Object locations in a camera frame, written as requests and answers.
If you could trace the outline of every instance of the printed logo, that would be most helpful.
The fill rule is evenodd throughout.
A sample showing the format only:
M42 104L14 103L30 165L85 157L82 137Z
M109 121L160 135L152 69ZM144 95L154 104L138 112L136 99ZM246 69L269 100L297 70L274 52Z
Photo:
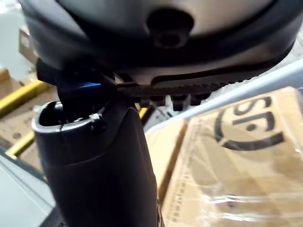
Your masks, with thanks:
M254 109L256 104L259 104L260 102L262 102L261 104L262 106L264 106L261 109L261 113L255 115L249 115L249 113L251 113L251 111ZM222 147L231 150L243 150L243 151L269 148L271 146L284 142L284 137L282 132L276 133L274 135L270 133L275 128L275 123L276 123L273 113L271 111L268 111L267 109L268 107L271 106L271 104L272 104L271 97L263 97L250 101L248 107L244 110L240 110L240 105L237 105L234 107L233 110L235 120L232 120L231 122L231 126L245 124L246 125L245 130L247 132L252 132L254 130L260 130L258 129L258 126L254 123L254 121L258 119L265 119L267 125L262 129L263 130L262 134L269 135L267 138L263 138L261 140L254 140L254 141L237 141L236 138L235 140L227 139L224 136L222 130L222 124L224 122L223 116L226 110L222 110L219 112L214 126L216 141L220 143Z

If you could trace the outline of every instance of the yellow metal frame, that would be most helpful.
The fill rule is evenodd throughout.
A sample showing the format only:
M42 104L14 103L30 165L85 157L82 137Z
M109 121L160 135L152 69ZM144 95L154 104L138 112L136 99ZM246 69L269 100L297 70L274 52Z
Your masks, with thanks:
M142 119L147 112L147 108L142 108L139 112L139 117Z
M0 118L46 91L47 88L46 83L35 80L4 97L0 100Z
M17 156L19 156L26 148L28 148L34 142L34 132L31 131L18 140L13 146L11 146L5 154L10 158L16 160Z

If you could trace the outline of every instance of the cardboard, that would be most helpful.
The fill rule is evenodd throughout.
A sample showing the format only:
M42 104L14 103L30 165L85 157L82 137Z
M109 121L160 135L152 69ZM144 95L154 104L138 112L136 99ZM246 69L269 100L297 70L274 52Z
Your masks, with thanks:
M36 64L38 55L31 43L27 26L23 26L19 30L19 52L31 63Z
M32 130L31 121L36 115L34 108L56 99L56 91L50 89L0 119L0 146L10 148Z
M146 135L160 204L163 203L186 127L187 123L181 120Z
M43 172L36 143L33 143L25 151L23 151L19 158L38 171Z
M9 76L9 71L7 69L0 70L0 99L6 97L20 87L21 85Z
M291 87L192 118L162 208L166 227L301 226L302 147Z

